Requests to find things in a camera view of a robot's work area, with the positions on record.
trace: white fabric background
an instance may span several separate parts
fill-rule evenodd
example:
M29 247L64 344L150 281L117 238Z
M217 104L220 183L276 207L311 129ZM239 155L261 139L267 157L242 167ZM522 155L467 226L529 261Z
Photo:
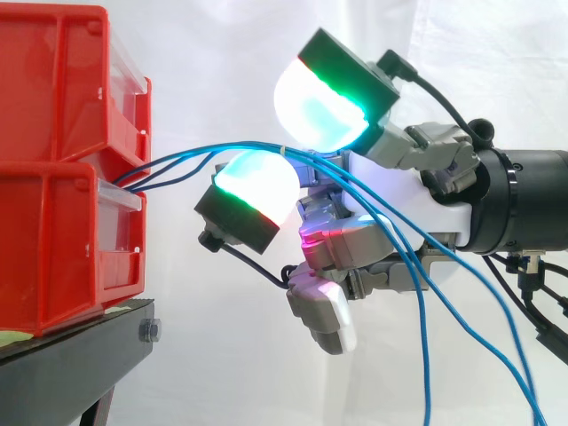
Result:
M386 48L407 55L465 117L490 118L499 146L566 148L565 1L101 3L153 80L154 157L251 138L294 145L276 120L272 91L318 26L363 59L378 59ZM419 90L405 86L403 93L395 122L449 119ZM415 296L382 292L353 304L359 348L350 356L325 355L291 315L281 291L197 243L203 223L193 206L210 172L148 196L145 296L156 298L163 336L153 355L117 386L109 425L422 424ZM298 225L292 215L261 258L274 272L301 261ZM434 278L466 319L517 360L504 316L480 283L447 265ZM563 284L552 280L557 289ZM528 405L509 372L462 332L434 295L426 298L432 424L530 424ZM563 320L549 300L536 302ZM563 425L568 367L534 340L530 324L516 318L548 424Z

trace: black metal stand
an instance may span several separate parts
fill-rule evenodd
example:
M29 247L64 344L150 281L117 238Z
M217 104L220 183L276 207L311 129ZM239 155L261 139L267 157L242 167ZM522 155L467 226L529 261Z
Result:
M0 349L0 425L104 426L114 386L153 349L154 301Z

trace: black cylindrical mount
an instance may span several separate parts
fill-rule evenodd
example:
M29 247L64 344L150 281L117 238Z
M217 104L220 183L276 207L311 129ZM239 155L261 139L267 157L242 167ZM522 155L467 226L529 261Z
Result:
M472 203L471 235L463 251L568 249L568 153L478 153L478 185L486 193Z

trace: red plastic drawer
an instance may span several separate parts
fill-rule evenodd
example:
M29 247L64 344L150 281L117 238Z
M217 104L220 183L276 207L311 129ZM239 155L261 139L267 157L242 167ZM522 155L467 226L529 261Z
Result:
M144 198L89 164L0 162L0 200L0 330L42 335L144 290Z
M150 159L151 84L98 6L0 3L0 161L79 161L113 181Z

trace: screw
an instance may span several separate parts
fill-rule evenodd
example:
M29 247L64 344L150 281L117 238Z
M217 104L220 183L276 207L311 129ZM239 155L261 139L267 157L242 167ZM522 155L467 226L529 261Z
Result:
M144 319L140 324L140 341L146 343L160 342L162 322L159 319Z

